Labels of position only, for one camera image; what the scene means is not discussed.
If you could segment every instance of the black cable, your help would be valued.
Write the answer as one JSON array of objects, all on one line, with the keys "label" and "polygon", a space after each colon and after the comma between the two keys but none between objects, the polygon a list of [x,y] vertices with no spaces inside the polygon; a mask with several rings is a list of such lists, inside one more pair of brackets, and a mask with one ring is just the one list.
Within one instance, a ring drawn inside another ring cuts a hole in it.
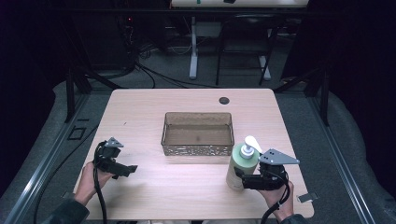
[{"label": "black cable", "polygon": [[55,169],[55,171],[51,174],[51,176],[49,177],[49,179],[44,183],[43,187],[41,187],[41,192],[38,195],[38,199],[37,199],[37,203],[35,205],[35,212],[33,214],[33,223],[36,224],[37,223],[37,213],[38,213],[38,207],[40,205],[41,202],[41,198],[43,197],[44,191],[47,188],[48,184],[50,183],[51,179],[55,176],[55,174],[59,171],[59,169],[61,169],[61,167],[64,165],[64,163],[69,159],[69,157],[88,139],[88,137],[98,128],[99,125],[96,125],[95,127],[93,127],[93,129],[91,130],[90,133],[88,133],[88,135],[78,144],[77,147],[75,147],[75,149],[73,149],[65,158],[64,160],[58,165],[58,167]]},{"label": "black cable", "polygon": [[[140,70],[144,71],[144,72],[147,73],[147,74],[149,73],[149,71],[150,71],[151,73],[153,73],[152,70],[148,69],[146,66],[142,65],[141,63],[136,63],[136,66],[139,67]],[[163,76],[163,75],[161,75],[161,74],[159,74],[159,75],[158,75],[158,74],[155,74],[155,73],[153,73],[153,74],[156,75],[156,76],[158,76],[158,77],[160,77],[160,78],[162,78],[164,81],[166,81],[166,82],[168,82],[168,83],[170,83],[170,84],[172,84],[172,85],[179,86],[179,87],[181,87],[181,88],[187,89],[187,87],[181,85],[180,83],[177,83],[176,81],[172,80],[171,78],[169,78],[169,80],[168,80],[167,77],[165,77],[165,76]]]},{"label": "black cable", "polygon": [[112,79],[112,78],[117,78],[117,77],[125,77],[125,76],[127,76],[128,74],[130,74],[133,71],[134,71],[134,66],[130,66],[130,67],[127,67],[127,68],[123,69],[122,71],[120,71],[117,74],[100,75],[100,76],[104,77],[106,79]]},{"label": "black cable", "polygon": [[105,200],[103,198],[103,194],[102,191],[100,189],[100,185],[99,185],[99,180],[98,180],[98,168],[97,168],[97,160],[99,157],[99,148],[101,148],[102,146],[104,146],[106,143],[106,141],[101,142],[98,144],[98,146],[96,147],[94,156],[93,156],[93,181],[94,181],[94,187],[96,190],[96,193],[98,195],[99,198],[99,202],[100,202],[100,206],[102,208],[102,217],[103,217],[103,223],[107,224],[107,211],[106,211],[106,203]]},{"label": "black cable", "polygon": [[151,56],[151,51],[155,49],[154,45],[151,43],[146,43],[140,46],[139,50],[139,57],[141,59],[148,59]]},{"label": "black cable", "polygon": [[274,176],[276,176],[277,178],[281,179],[281,180],[283,181],[283,183],[285,184],[286,188],[285,188],[285,191],[283,191],[283,194],[282,194],[282,196],[280,197],[279,201],[278,201],[277,203],[275,203],[274,205],[272,205],[272,206],[264,213],[264,215],[262,216],[262,222],[261,222],[261,224],[265,224],[265,222],[267,221],[268,217],[269,217],[273,212],[275,212],[285,201],[287,201],[288,198],[289,198],[289,196],[290,196],[290,186],[289,186],[289,179],[288,179],[288,177],[286,176],[286,180],[285,180],[285,179],[283,179],[281,176],[276,175],[276,174],[274,174],[274,173],[272,173],[272,172],[268,172],[268,171],[266,171],[266,172],[267,172],[268,174],[270,174],[270,175],[274,175]]},{"label": "black cable", "polygon": [[156,75],[156,76],[158,76],[158,77],[163,77],[163,78],[167,78],[167,79],[169,79],[169,80],[175,81],[175,82],[178,83],[178,85],[181,85],[180,83],[183,83],[183,84],[188,84],[188,85],[193,85],[193,86],[201,86],[201,87],[208,87],[208,88],[218,88],[218,87],[216,87],[216,86],[209,86],[209,85],[203,85],[203,84],[185,82],[185,81],[180,81],[180,80],[177,80],[177,79],[174,79],[174,78],[171,78],[171,77],[167,77],[167,76],[165,76],[165,75],[162,75],[162,74],[160,74],[160,73],[158,73],[158,72],[156,72],[156,71],[153,71],[153,70],[147,68],[145,65],[143,65],[143,64],[141,64],[141,63],[139,63],[139,62],[136,62],[136,66],[138,66],[139,68],[144,68],[144,69],[150,71],[152,74],[154,74],[154,75]]},{"label": "black cable", "polygon": [[151,86],[151,88],[152,88],[152,89],[155,89],[155,79],[154,79],[154,77],[153,77],[148,71],[146,71],[145,69],[141,68],[141,70],[142,70],[143,72],[145,72],[145,73],[151,78],[151,80],[152,80],[152,86]]}]

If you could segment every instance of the dark background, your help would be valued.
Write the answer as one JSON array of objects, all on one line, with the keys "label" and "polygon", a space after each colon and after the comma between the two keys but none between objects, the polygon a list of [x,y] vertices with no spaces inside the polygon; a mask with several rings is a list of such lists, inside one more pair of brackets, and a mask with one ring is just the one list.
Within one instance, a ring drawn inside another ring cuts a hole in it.
[{"label": "dark background", "polygon": [[[94,47],[87,43],[101,34],[83,35],[82,41],[71,45],[59,21],[40,11],[36,1],[0,4],[0,169],[6,170],[1,180],[0,194],[3,194],[48,117],[55,97],[53,87],[64,81],[70,66],[124,67],[128,65],[128,54],[122,42],[108,45],[116,48],[102,46],[92,53]],[[352,1],[311,0],[309,11],[347,11],[352,16],[346,17],[346,21],[304,19],[283,73],[283,77],[300,76],[318,66],[330,52],[336,53],[328,70],[331,91],[357,121],[366,144],[367,161],[379,183],[393,197],[396,197],[396,179],[390,172],[396,170],[395,8],[392,1],[366,0],[355,5]],[[58,19],[67,24],[71,36],[84,34],[82,31],[88,29],[76,18]],[[106,34],[114,35],[117,24],[106,21],[97,24],[102,27],[103,38]],[[342,35],[340,47],[332,51],[334,37],[344,24],[348,24],[348,32]],[[106,50],[114,50],[118,57],[106,60],[101,57],[101,52]]]}]

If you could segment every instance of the human hand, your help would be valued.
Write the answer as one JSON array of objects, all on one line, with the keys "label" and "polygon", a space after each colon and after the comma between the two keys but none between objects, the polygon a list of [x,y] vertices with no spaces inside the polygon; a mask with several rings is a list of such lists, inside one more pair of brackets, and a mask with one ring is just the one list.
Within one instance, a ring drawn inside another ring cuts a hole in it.
[{"label": "human hand", "polygon": [[[84,168],[82,168],[81,179],[79,180],[78,188],[75,194],[75,200],[82,205],[87,205],[88,201],[92,198],[92,196],[96,193],[95,190],[95,182],[93,180],[93,163],[90,161],[85,164]],[[98,172],[98,181],[99,186],[102,188],[108,179],[110,179],[113,174],[106,173],[101,170],[97,170]]]},{"label": "human hand", "polygon": [[[282,203],[278,210],[274,211],[274,215],[278,222],[281,222],[283,219],[292,216],[294,214],[293,210],[293,192],[294,192],[294,185],[289,181],[290,187],[290,196],[289,198]],[[268,204],[268,207],[279,202],[281,199],[283,192],[285,191],[286,186],[283,185],[280,189],[274,190],[257,190],[262,197],[264,197],[265,201]]]}]

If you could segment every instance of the white desk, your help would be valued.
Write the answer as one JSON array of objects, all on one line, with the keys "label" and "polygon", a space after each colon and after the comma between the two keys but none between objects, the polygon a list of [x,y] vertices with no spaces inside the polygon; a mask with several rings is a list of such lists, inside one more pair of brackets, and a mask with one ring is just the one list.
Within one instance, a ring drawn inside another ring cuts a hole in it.
[{"label": "white desk", "polygon": [[[172,7],[191,7],[205,8],[205,7],[218,7],[218,8],[246,8],[246,7],[269,7],[269,8],[301,8],[306,7],[309,0],[235,0],[233,4],[224,3],[223,0],[172,0]],[[190,79],[197,78],[198,66],[198,49],[196,47],[196,22],[195,18],[191,19],[191,63],[190,63]],[[265,58],[260,57],[261,66],[265,65]],[[270,80],[271,76],[267,69],[264,74],[264,80]]]},{"label": "white desk", "polygon": [[[228,97],[230,103],[220,104],[220,97]],[[268,209],[260,193],[234,191],[226,184],[230,157],[164,156],[161,139],[166,112],[229,112],[236,144],[251,134],[263,150],[273,147],[295,158],[271,90],[116,90],[86,162],[92,161],[98,143],[114,136],[125,145],[117,162],[138,168],[129,177],[110,179],[103,187],[108,219],[260,219]],[[299,165],[285,168],[295,195],[306,194]],[[312,203],[299,203],[294,197],[294,204],[296,213],[313,216]],[[88,219],[102,218],[96,196],[87,208]]]}]

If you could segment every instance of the wire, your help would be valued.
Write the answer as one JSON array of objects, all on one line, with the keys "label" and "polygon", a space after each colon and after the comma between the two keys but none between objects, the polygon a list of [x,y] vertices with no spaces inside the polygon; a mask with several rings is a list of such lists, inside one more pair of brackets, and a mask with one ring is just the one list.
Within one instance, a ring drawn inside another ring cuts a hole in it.
[{"label": "wire", "polygon": [[107,224],[107,211],[106,211],[106,203],[105,200],[103,198],[103,194],[102,191],[100,189],[100,185],[99,185],[99,180],[98,180],[98,168],[97,168],[97,160],[99,157],[99,148],[101,148],[102,146],[104,146],[106,143],[106,141],[101,142],[98,144],[98,146],[96,147],[94,156],[93,156],[93,181],[94,181],[94,186],[95,186],[95,190],[96,193],[98,195],[99,198],[99,202],[100,202],[100,206],[102,207],[102,217],[103,217],[103,223]]},{"label": "wire", "polygon": [[285,201],[288,200],[289,196],[290,196],[290,186],[289,186],[289,178],[286,174],[286,180],[283,179],[281,176],[276,175],[272,172],[268,172],[266,171],[268,174],[270,175],[274,175],[277,178],[281,179],[283,181],[283,183],[285,184],[285,191],[283,191],[282,196],[280,197],[279,201],[277,203],[275,203],[274,205],[272,205],[262,216],[262,222],[261,224],[265,224],[265,222],[267,221],[268,217],[275,212],[275,210],[277,210]]},{"label": "wire", "polygon": [[123,69],[122,71],[120,71],[117,74],[111,74],[111,75],[101,75],[99,73],[98,74],[101,77],[104,77],[106,79],[112,79],[112,78],[117,78],[117,77],[125,77],[125,76],[127,76],[128,74],[130,74],[133,71],[134,71],[134,66],[128,66],[127,68]]},{"label": "wire", "polygon": [[145,72],[150,78],[151,78],[151,80],[152,80],[152,89],[155,89],[155,79],[154,79],[154,77],[148,72],[148,71],[146,71],[146,69],[144,69],[144,68],[140,68],[143,72]]},{"label": "wire", "polygon": [[143,44],[142,46],[140,46],[140,48],[138,49],[139,51],[139,57],[141,59],[147,59],[151,56],[151,51],[155,49],[154,45],[150,44],[150,43],[146,43]]},{"label": "wire", "polygon": [[189,33],[191,34],[191,29],[190,29],[189,23],[186,20],[186,17],[183,17],[183,21],[184,21],[184,24],[186,24],[186,27],[189,30]]},{"label": "wire", "polygon": [[58,167],[56,167],[55,171],[51,174],[51,176],[49,177],[49,179],[44,183],[43,187],[41,188],[41,192],[38,195],[38,199],[37,199],[37,203],[35,205],[35,212],[33,214],[33,223],[36,224],[37,223],[37,213],[38,213],[38,207],[40,205],[41,202],[41,198],[43,197],[44,191],[46,190],[48,184],[50,183],[51,179],[55,176],[55,174],[59,171],[59,169],[61,169],[61,167],[64,165],[64,163],[69,159],[69,157],[88,139],[89,136],[91,136],[91,134],[98,128],[99,125],[96,125],[95,127],[93,127],[93,129],[91,130],[90,133],[88,133],[88,135],[78,144],[78,146],[75,147],[75,149],[73,149],[65,158],[63,161],[61,161],[61,163],[58,165]]},{"label": "wire", "polygon": [[174,79],[174,78],[171,78],[171,77],[167,77],[167,76],[165,76],[165,75],[162,75],[162,74],[160,74],[160,73],[158,73],[158,72],[156,72],[156,71],[153,71],[153,70],[147,68],[145,65],[143,65],[143,64],[141,64],[141,63],[139,63],[139,62],[136,62],[136,66],[139,67],[140,69],[146,69],[147,71],[150,71],[150,73],[152,73],[153,75],[156,75],[156,76],[162,78],[163,80],[165,80],[165,81],[167,81],[167,82],[169,82],[169,83],[171,83],[171,84],[173,84],[173,85],[179,86],[179,87],[181,87],[181,88],[185,88],[185,89],[188,88],[188,87],[183,86],[181,83],[183,83],[183,84],[188,84],[188,85],[193,85],[193,86],[201,86],[201,87],[208,87],[208,88],[218,88],[218,87],[216,87],[216,86],[210,86],[210,85],[203,85],[203,84],[196,84],[196,83],[191,83],[191,82],[185,82],[185,81],[177,80],[177,79]]},{"label": "wire", "polygon": [[[188,47],[169,47],[169,49],[171,49],[175,54],[183,55],[185,53],[188,53],[190,51],[191,47],[192,47],[192,44],[190,44]],[[187,49],[184,50],[183,52],[177,52],[177,51],[175,51],[175,49],[177,49],[177,48],[187,48]]]}]

